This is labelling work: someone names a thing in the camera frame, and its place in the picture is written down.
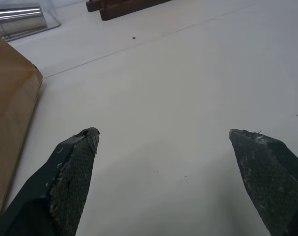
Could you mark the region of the dark brown wooden block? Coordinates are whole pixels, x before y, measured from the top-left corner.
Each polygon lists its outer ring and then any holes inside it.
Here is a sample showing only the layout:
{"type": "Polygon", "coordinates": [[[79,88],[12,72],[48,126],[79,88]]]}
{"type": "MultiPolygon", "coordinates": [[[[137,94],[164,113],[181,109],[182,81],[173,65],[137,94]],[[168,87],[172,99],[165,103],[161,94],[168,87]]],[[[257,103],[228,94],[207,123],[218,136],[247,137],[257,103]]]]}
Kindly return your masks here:
{"type": "Polygon", "coordinates": [[[172,0],[88,0],[88,12],[99,11],[101,19],[108,21],[172,0]]]}

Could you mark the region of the shiny steel cup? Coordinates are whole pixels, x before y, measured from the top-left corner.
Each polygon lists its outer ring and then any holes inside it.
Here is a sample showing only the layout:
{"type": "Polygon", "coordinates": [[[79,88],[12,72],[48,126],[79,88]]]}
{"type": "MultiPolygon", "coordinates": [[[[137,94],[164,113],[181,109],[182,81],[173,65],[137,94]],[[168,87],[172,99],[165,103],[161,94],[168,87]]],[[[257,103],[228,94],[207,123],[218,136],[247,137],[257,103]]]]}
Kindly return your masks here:
{"type": "Polygon", "coordinates": [[[0,4],[0,37],[10,37],[47,27],[38,3],[0,4]]]}

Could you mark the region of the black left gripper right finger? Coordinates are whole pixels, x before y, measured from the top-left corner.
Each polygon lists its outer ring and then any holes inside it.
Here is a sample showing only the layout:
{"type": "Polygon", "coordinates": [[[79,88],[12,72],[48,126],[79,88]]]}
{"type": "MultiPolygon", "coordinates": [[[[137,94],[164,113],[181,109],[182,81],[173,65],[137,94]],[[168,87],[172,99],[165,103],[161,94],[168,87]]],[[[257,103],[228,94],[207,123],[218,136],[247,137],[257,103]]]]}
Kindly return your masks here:
{"type": "Polygon", "coordinates": [[[231,129],[245,189],[271,236],[298,236],[298,158],[280,140],[231,129]]]}

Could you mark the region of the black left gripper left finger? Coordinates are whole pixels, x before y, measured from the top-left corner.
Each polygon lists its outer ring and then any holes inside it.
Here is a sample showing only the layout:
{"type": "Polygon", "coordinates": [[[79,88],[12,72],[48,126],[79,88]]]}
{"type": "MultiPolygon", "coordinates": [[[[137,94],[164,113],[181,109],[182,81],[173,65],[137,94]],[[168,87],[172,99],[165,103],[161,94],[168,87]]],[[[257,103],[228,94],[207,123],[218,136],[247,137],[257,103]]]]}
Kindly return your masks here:
{"type": "Polygon", "coordinates": [[[59,143],[0,217],[0,236],[75,236],[89,192],[100,132],[59,143]]]}

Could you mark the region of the clear plastic container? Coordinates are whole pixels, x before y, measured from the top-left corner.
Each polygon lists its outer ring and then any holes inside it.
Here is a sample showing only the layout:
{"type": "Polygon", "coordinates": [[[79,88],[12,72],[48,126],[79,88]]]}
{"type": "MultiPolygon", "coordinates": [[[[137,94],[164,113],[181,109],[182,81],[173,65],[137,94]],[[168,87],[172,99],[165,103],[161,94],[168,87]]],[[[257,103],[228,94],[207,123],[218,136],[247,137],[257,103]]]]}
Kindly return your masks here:
{"type": "Polygon", "coordinates": [[[0,0],[0,4],[8,4],[8,3],[38,3],[43,11],[47,27],[45,29],[40,29],[33,32],[24,32],[20,34],[16,34],[10,37],[1,37],[3,40],[10,42],[23,37],[31,36],[40,32],[44,32],[47,30],[55,29],[61,26],[61,22],[57,17],[57,13],[55,7],[53,5],[52,0],[0,0]]]}

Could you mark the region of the brown cardboard box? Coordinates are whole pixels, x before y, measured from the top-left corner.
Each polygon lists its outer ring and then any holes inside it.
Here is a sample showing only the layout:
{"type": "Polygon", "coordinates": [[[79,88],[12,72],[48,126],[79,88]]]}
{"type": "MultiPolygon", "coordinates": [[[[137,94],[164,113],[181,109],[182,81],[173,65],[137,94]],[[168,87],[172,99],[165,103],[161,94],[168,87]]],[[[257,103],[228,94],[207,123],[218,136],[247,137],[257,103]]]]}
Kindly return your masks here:
{"type": "Polygon", "coordinates": [[[42,80],[37,67],[0,38],[0,213],[42,80]]]}

